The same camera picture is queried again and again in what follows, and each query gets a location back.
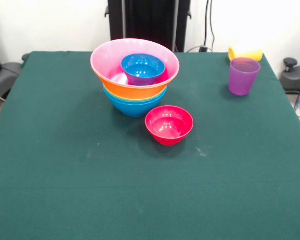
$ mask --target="plastic bowl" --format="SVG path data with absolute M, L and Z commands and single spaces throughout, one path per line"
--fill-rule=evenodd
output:
M 154 84 L 166 70 L 159 58 L 142 53 L 126 56 L 121 66 L 129 82 L 135 86 Z
M 149 86 L 134 86 L 121 67 L 124 57 L 131 54 L 149 54 L 163 61 L 165 71 Z M 147 99 L 161 93 L 176 78 L 180 64 L 168 48 L 152 41 L 124 38 L 106 42 L 93 51 L 90 59 L 93 71 L 115 96 L 125 99 Z
M 160 144 L 174 146 L 191 132 L 194 119 L 183 108 L 167 105 L 151 110 L 145 117 L 145 126 Z
M 161 91 L 159 92 L 157 95 L 155 96 L 152 96 L 152 97 L 147 97 L 147 98 L 142 98 L 142 99 L 130 99 L 130 98 L 124 98 L 124 97 L 120 97 L 120 96 L 117 96 L 115 94 L 113 94 L 112 92 L 110 92 L 105 85 L 103 85 L 103 87 L 113 96 L 115 97 L 116 99 L 118 100 L 123 100 L 123 101 L 126 101 L 126 102 L 143 102 L 143 101 L 148 101 L 148 100 L 152 100 L 156 97 L 158 97 L 160 94 L 162 94 L 166 89 L 167 89 L 167 86 Z
M 151 98 L 151 99 L 148 99 L 148 100 L 141 100 L 141 101 L 129 101 L 129 100 L 124 100 L 124 99 L 121 99 L 121 98 L 117 98 L 116 96 L 114 96 L 111 92 L 109 92 L 107 90 L 107 88 L 105 86 L 103 86 L 103 91 L 105 92 L 105 94 L 107 96 L 109 96 L 110 98 L 118 101 L 118 102 L 121 102 L 121 103 L 124 103 L 124 104 L 131 104 L 131 105 L 139 105 L 139 104 L 146 104 L 148 102 L 151 102 L 151 101 L 154 101 L 156 100 L 157 98 L 162 98 L 166 92 L 167 92 L 167 89 L 168 87 L 166 87 L 158 96 L 154 97 L 154 98 Z
M 117 98 L 113 97 L 105 88 L 104 90 L 104 93 L 109 98 L 113 106 L 115 106 L 124 115 L 134 118 L 145 116 L 149 111 L 158 106 L 167 91 L 166 89 L 159 97 L 146 102 L 129 102 L 118 100 Z

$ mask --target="purple cup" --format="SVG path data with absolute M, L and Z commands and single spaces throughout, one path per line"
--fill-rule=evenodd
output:
M 259 62 L 251 58 L 233 59 L 230 65 L 229 91 L 237 96 L 248 95 L 260 69 Z

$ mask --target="cup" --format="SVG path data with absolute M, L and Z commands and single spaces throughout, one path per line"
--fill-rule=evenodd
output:
M 260 64 L 251 58 L 239 57 L 230 63 L 229 91 L 237 96 L 250 93 L 261 69 Z
M 228 55 L 230 61 L 236 58 L 250 58 L 260 62 L 264 52 L 261 48 L 252 45 L 238 44 L 229 48 Z

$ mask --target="small blue bowl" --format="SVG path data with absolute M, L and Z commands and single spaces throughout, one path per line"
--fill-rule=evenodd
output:
M 103 87 L 105 95 L 109 98 L 110 102 L 120 112 L 129 117 L 142 117 L 145 116 L 152 109 L 157 107 L 161 102 L 162 98 L 167 92 L 167 88 L 157 97 L 146 101 L 124 101 L 114 97 L 110 92 Z
M 154 84 L 166 70 L 159 58 L 143 53 L 126 56 L 121 66 L 129 82 L 135 86 Z

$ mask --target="stacked bowls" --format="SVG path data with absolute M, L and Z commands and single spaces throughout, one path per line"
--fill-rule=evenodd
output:
M 132 85 L 122 67 L 129 55 L 146 54 L 160 59 L 165 70 L 151 85 Z M 103 83 L 111 103 L 130 117 L 145 116 L 161 102 L 167 86 L 179 73 L 179 60 L 168 48 L 142 39 L 118 39 L 106 42 L 93 51 L 90 59 L 93 71 Z

